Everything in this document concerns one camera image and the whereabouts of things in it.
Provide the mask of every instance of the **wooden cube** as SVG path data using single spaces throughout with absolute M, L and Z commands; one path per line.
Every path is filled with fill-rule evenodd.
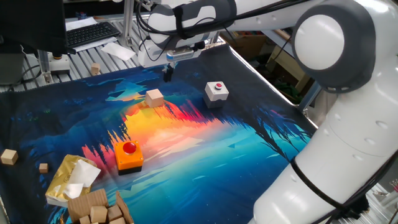
M 105 206 L 92 206 L 91 208 L 91 223 L 104 223 L 106 222 L 106 215 L 108 214 L 108 209 Z
M 120 211 L 119 206 L 115 205 L 108 208 L 108 221 L 117 220 L 122 217 L 122 211 Z
M 163 105 L 164 97 L 158 89 L 150 90 L 145 95 L 145 102 L 150 108 L 154 108 Z
M 6 149 L 1 155 L 1 162 L 7 165 L 14 165 L 17 162 L 18 153 L 15 150 Z
M 86 215 L 83 218 L 80 218 L 79 221 L 80 221 L 80 224 L 90 224 L 91 223 L 90 222 L 90 218 L 88 217 L 88 215 Z
M 100 74 L 101 66 L 98 63 L 93 63 L 91 65 L 91 74 L 98 75 Z
M 111 221 L 109 224 L 126 224 L 126 221 L 124 221 L 124 218 L 118 218 L 117 220 Z
M 49 172 L 49 164 L 40 164 L 39 165 L 39 172 L 41 174 L 46 174 Z

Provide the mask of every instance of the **orange box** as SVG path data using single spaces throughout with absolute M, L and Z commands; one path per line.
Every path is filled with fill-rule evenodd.
M 116 143 L 113 148 L 119 175 L 141 171 L 144 157 L 138 141 Z

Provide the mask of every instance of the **red button top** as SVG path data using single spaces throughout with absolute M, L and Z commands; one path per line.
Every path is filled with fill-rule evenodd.
M 123 145 L 123 151 L 126 154 L 133 154 L 133 153 L 135 153 L 136 150 L 137 150 L 137 146 L 132 142 L 128 142 Z

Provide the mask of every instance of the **cable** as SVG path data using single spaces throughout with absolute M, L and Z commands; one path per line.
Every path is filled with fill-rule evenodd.
M 164 51 L 166 50 L 166 47 L 168 46 L 168 44 L 170 43 L 170 41 L 172 40 L 172 38 L 171 37 L 169 37 L 169 41 L 166 43 L 166 45 L 164 46 L 164 48 L 163 48 L 163 50 L 162 50 L 162 52 L 159 54 L 159 56 L 154 60 L 154 59 L 152 59 L 151 57 L 150 57 L 150 55 L 149 55 L 149 52 L 148 52 L 148 50 L 147 50 L 147 47 L 145 46 L 145 43 L 144 43 L 144 40 L 142 39 L 142 36 L 141 36 L 141 29 L 138 27 L 138 33 L 139 33 L 139 38 L 141 39 L 141 42 L 142 42 L 142 45 L 144 46 L 144 49 L 145 49 L 145 51 L 147 52 L 147 55 L 148 55 L 148 58 L 149 58 L 149 60 L 151 60 L 151 61 L 153 61 L 153 62 L 156 62 L 158 59 L 160 59 L 160 57 L 162 56 L 162 54 L 164 53 Z
M 393 221 L 394 218 L 396 217 L 397 213 L 398 213 L 398 208 L 397 208 L 396 212 L 392 215 L 392 217 L 391 217 L 391 219 L 390 219 L 390 221 L 389 221 L 388 224 L 391 224 L 391 223 L 392 223 L 392 221 Z
M 235 40 L 235 38 L 232 36 L 232 34 L 228 31 L 228 29 L 226 29 L 226 27 L 224 26 L 225 31 L 228 33 L 229 37 L 234 41 L 235 45 L 238 46 L 237 41 Z
M 289 43 L 289 41 L 291 40 L 291 38 L 292 38 L 292 36 L 290 36 L 290 37 L 286 40 L 285 44 L 280 48 L 280 51 L 278 52 L 278 54 L 276 55 L 276 57 L 275 57 L 275 58 L 271 58 L 271 59 L 266 63 L 266 65 L 264 66 L 264 68 L 265 68 L 271 75 L 274 75 L 274 74 L 273 74 L 271 71 L 268 70 L 267 66 L 268 66 L 271 62 L 275 62 L 275 61 L 276 61 L 276 59 L 277 59 L 277 58 L 279 57 L 279 55 L 282 53 L 282 51 L 283 51 L 284 48 L 286 47 L 287 43 Z
M 375 186 L 388 172 L 388 170 L 392 167 L 395 160 L 398 158 L 398 151 L 392 155 L 392 157 L 382 166 L 373 176 L 359 189 L 353 196 L 351 196 L 343 205 L 344 207 L 349 207 L 355 201 L 357 201 L 360 197 L 362 197 L 366 192 L 370 191 L 373 186 Z M 327 213 L 323 217 L 319 218 L 317 221 L 313 222 L 312 224 L 318 224 L 325 220 L 326 218 L 330 217 L 328 223 L 330 223 L 340 211 L 334 209 L 333 211 Z
M 282 51 L 283 51 L 284 48 L 286 47 L 287 43 L 289 43 L 289 41 L 291 40 L 291 38 L 292 38 L 292 36 L 290 36 L 290 37 L 286 40 L 285 44 L 282 46 L 282 48 L 280 49 L 279 53 L 278 53 L 278 54 L 276 55 L 276 57 L 274 58 L 274 61 L 276 61 L 276 59 L 280 56 L 280 54 L 282 53 Z
M 33 77 L 33 78 L 28 78 L 28 79 L 25 79 L 25 80 L 24 80 L 23 77 L 24 77 L 24 75 L 25 75 L 26 73 L 28 73 L 28 72 L 31 71 L 32 69 L 37 68 L 37 67 L 39 67 L 39 66 L 40 66 L 40 65 L 35 65 L 35 66 L 30 67 L 29 69 L 25 70 L 24 73 L 22 74 L 22 78 L 21 78 L 20 80 L 18 80 L 18 82 L 15 82 L 14 84 L 11 84 L 11 85 L 1 85 L 1 86 L 9 86 L 10 88 L 9 88 L 7 91 L 11 91 L 12 88 L 14 88 L 15 86 L 18 86 L 18 85 L 20 85 L 20 84 L 27 83 L 27 82 L 30 82 L 30 81 L 35 80 L 37 77 L 39 77 L 39 76 L 42 74 L 42 71 L 41 71 L 41 70 L 39 70 L 39 72 L 38 72 L 38 73 L 36 74 L 36 76 Z
M 213 17 L 205 17 L 205 18 L 200 19 L 197 23 L 195 23 L 194 26 L 198 25 L 200 22 L 203 22 L 203 21 L 206 20 L 206 19 L 213 19 L 213 20 L 215 20 L 215 18 L 213 18 Z M 143 39 L 142 39 L 142 36 L 141 36 L 140 27 L 138 27 L 138 33 L 139 33 L 139 37 L 140 37 L 140 39 L 141 39 L 141 44 L 138 46 L 138 49 L 141 50 L 141 47 L 144 46 L 144 49 L 145 49 L 145 51 L 146 51 L 146 53 L 147 53 L 147 55 L 148 55 L 149 60 L 151 60 L 151 61 L 153 61 L 153 62 L 156 62 L 158 59 L 160 59 L 160 57 L 162 56 L 162 54 L 163 54 L 164 51 L 166 50 L 168 44 L 170 43 L 170 41 L 171 41 L 172 38 L 173 38 L 173 37 L 169 37 L 169 41 L 168 41 L 168 42 L 166 43 L 166 45 L 164 46 L 162 52 L 161 52 L 160 55 L 154 60 L 154 59 L 152 59 L 152 58 L 150 57 L 149 52 L 148 52 L 148 50 L 147 50 L 147 47 L 145 46 L 145 40 L 150 40 L 150 37 L 147 36 L 147 37 L 145 38 L 145 40 L 143 40 Z
M 233 22 L 233 21 L 240 20 L 240 19 L 246 19 L 246 18 L 250 18 L 250 17 L 262 15 L 262 14 L 267 14 L 269 12 L 284 9 L 286 7 L 294 6 L 296 4 L 300 4 L 303 2 L 307 2 L 307 1 L 309 1 L 309 0 L 295 0 L 295 1 L 294 0 L 282 0 L 282 1 L 275 2 L 270 5 L 264 6 L 262 8 L 255 9 L 253 11 L 246 12 L 246 13 L 238 15 L 238 16 L 234 16 L 229 19 L 224 19 L 222 21 L 212 21 L 212 22 L 200 24 L 198 26 L 191 26 L 188 28 L 184 28 L 183 31 L 188 36 L 194 36 L 199 33 L 209 32 L 213 29 L 217 30 L 218 28 L 220 28 L 220 26 L 222 27 L 223 25 L 225 25 L 226 23 L 229 23 L 229 22 Z M 136 13 L 136 17 L 137 17 L 137 21 L 138 21 L 139 25 L 143 28 L 143 30 L 145 30 L 147 32 L 163 34 L 163 35 L 178 35 L 176 30 L 159 31 L 159 30 L 151 27 L 147 22 L 145 22 L 143 20 L 143 18 L 141 16 L 141 7 L 142 7 L 142 0 L 140 1 L 138 11 Z

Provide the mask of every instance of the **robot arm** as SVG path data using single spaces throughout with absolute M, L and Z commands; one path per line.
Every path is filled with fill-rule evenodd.
M 194 45 L 214 37 L 217 31 L 223 29 L 272 30 L 292 27 L 306 10 L 322 1 L 324 0 L 201 0 L 174 9 L 168 5 L 158 5 L 151 12 L 147 24 L 168 35 L 150 32 L 150 40 L 142 40 L 144 44 L 140 48 L 139 62 L 143 67 L 151 67 L 198 57 L 200 49 L 195 49 Z M 181 13 L 180 21 L 175 12 Z M 234 19 L 255 12 L 258 12 L 258 16 Z
M 229 30 L 296 26 L 292 43 L 298 64 L 325 91 L 341 95 L 305 149 L 256 201 L 251 221 L 256 224 L 314 223 L 336 209 L 344 210 L 380 167 L 398 155 L 396 4 L 392 0 L 282 2 L 299 4 L 236 21 L 228 18 L 278 3 L 201 0 L 179 7 L 180 18 L 175 10 L 158 6 L 148 21 L 157 30 L 145 43 L 148 54 L 139 52 L 143 66 L 197 57 L 200 50 L 174 56 L 224 29 L 225 24 L 217 26 L 214 21 L 228 21 Z M 159 56 L 159 61 L 147 60 L 148 55 Z

